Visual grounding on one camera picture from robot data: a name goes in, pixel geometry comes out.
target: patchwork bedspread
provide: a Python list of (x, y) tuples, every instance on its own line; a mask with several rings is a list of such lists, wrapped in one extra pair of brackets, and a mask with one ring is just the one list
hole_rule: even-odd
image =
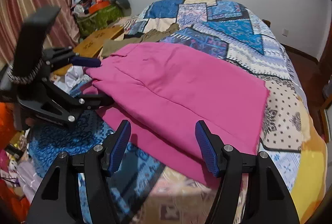
[[(308, 137), (302, 117), (308, 114), (305, 95), (282, 45), (250, 10), (227, 0), (154, 2), (139, 15), (128, 34), (165, 31), (175, 22), (180, 30), (160, 42), (188, 45), (265, 80), (270, 96), (257, 149), (268, 152), (291, 191), (300, 146)], [(78, 126), (72, 133), (49, 126), (34, 130), (30, 153), (38, 174), (44, 175), (59, 152), (83, 153), (113, 133), (93, 111), (83, 114)], [(84, 176), (79, 181), (84, 220), (91, 223)], [(247, 182), (243, 175), (235, 223), (241, 220)], [(204, 223), (215, 197), (214, 190), (165, 167), (130, 143), (119, 171), (108, 183), (122, 223)]]

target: wooden board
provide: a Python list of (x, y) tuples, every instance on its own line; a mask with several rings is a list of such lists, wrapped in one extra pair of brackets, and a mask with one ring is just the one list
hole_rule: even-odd
[[(84, 39), (81, 43), (79, 43), (73, 49), (73, 51), (78, 52), (82, 57), (93, 58), (99, 54), (106, 39), (115, 39), (122, 33), (123, 27), (118, 25), (95, 31), (86, 39)], [(71, 66), (72, 64), (69, 64), (62, 68), (59, 68), (58, 70), (54, 71), (53, 74), (63, 76), (67, 73), (68, 69)]]

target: bed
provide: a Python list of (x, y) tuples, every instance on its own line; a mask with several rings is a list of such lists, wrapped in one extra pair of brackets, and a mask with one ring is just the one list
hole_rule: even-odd
[[(266, 151), (274, 161), (304, 223), (325, 194), (326, 146), (313, 127), (305, 94), (285, 49), (254, 13), (228, 0), (154, 2), (142, 11), (128, 34), (165, 31), (173, 23), (180, 30), (160, 42), (188, 45), (265, 80), (270, 96), (257, 150)], [(70, 94), (77, 95), (87, 81), (89, 77)], [(37, 173), (44, 176), (59, 152), (86, 152), (112, 133), (94, 111), (86, 111), (73, 132), (35, 126), (29, 153)], [(91, 223), (82, 174), (79, 184), (84, 221)], [(131, 143), (108, 184), (122, 223), (204, 223), (215, 196), (215, 190), (166, 167)], [(244, 174), (234, 223), (241, 221), (247, 184)]]

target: wall outlet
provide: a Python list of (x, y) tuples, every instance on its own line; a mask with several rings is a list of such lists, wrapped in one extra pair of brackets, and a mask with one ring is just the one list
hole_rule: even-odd
[(287, 29), (283, 29), (283, 35), (288, 36), (289, 31)]

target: pink fabric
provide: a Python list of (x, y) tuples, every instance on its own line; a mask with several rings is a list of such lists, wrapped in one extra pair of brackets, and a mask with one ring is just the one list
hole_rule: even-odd
[(240, 152), (256, 154), (268, 90), (241, 68), (180, 44), (129, 44), (86, 73), (117, 105), (98, 113), (116, 129), (132, 124), (131, 141), (167, 166), (208, 186), (195, 138), (204, 120), (212, 133)]

